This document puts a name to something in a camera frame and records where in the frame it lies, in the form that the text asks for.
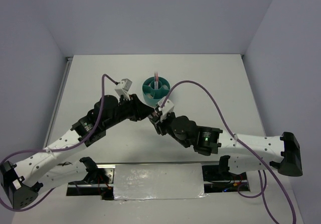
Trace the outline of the red pen clear barrel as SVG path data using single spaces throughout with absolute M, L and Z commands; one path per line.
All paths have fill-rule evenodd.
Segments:
M 158 79 L 158 73 L 157 73 L 157 82 L 154 82 L 154 87 L 155 89 L 158 89 L 159 88 L 159 79 Z

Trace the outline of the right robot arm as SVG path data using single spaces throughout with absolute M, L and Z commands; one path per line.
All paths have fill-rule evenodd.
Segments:
M 183 147 L 192 147 L 198 154 L 217 155 L 218 174 L 223 179 L 269 168 L 284 176 L 303 175 L 300 146 L 291 132 L 275 137 L 232 135 L 219 128 L 198 126 L 187 116 L 177 117 L 174 112 L 164 115 L 159 110 L 148 118 L 159 135 L 169 135 Z

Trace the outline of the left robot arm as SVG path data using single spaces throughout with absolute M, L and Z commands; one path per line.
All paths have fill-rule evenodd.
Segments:
M 41 150 L 30 150 L 25 160 L 1 162 L 1 187 L 12 211 L 25 211 L 37 205 L 36 198 L 43 192 L 73 181 L 93 183 L 109 181 L 108 174 L 90 157 L 69 162 L 67 158 L 88 148 L 106 135 L 107 129 L 124 120 L 141 121 L 153 112 L 136 94 L 128 99 L 103 96 L 86 116 L 72 125 L 62 137 Z

